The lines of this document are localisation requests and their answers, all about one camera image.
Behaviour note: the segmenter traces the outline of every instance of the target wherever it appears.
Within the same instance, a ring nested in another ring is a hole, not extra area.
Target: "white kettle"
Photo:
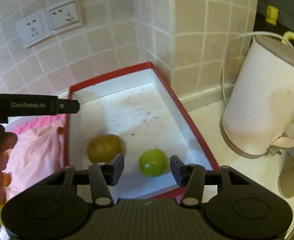
[[[293,39],[287,32],[285,39]],[[294,49],[256,36],[243,63],[220,130],[227,145],[254,159],[271,146],[294,149],[294,137],[282,137],[294,119]]]

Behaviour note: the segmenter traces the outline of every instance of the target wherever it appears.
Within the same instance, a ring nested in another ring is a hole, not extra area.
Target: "yellow round fruit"
[[[115,134],[93,138],[87,146],[87,156],[91,163],[108,163],[118,153],[123,153],[121,138]]]

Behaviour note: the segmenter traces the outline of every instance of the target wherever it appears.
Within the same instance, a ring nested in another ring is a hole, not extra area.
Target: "white countertop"
[[[220,166],[229,165],[280,196],[278,177],[282,171],[293,165],[291,158],[286,153],[275,156],[266,154],[254,160],[237,155],[226,145],[220,133],[219,125],[224,110],[223,101],[218,101],[190,111],[189,114]],[[209,200],[214,190],[212,186],[207,187],[208,191],[204,199]],[[294,197],[286,201],[293,210],[294,222]]]

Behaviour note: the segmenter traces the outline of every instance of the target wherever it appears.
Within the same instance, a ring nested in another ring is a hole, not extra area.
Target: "tiled wall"
[[[85,25],[25,49],[23,17],[61,0],[0,0],[0,93],[52,94],[139,61],[132,0],[81,0]]]

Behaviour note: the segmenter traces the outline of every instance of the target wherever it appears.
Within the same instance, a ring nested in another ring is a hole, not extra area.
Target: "kettle base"
[[[224,139],[225,143],[228,145],[228,147],[230,149],[232,149],[235,153],[240,155],[241,157],[244,157],[244,158],[247,158],[247,159],[257,159],[257,158],[260,158],[260,157],[262,157],[263,155],[266,154],[266,153],[264,153],[264,154],[261,154],[261,155],[252,155],[252,154],[249,154],[247,152],[244,152],[244,151],[240,150],[236,145],[234,145],[229,140],[228,136],[225,133],[224,127],[222,125],[222,121],[220,121],[220,133],[221,133],[221,136]]]

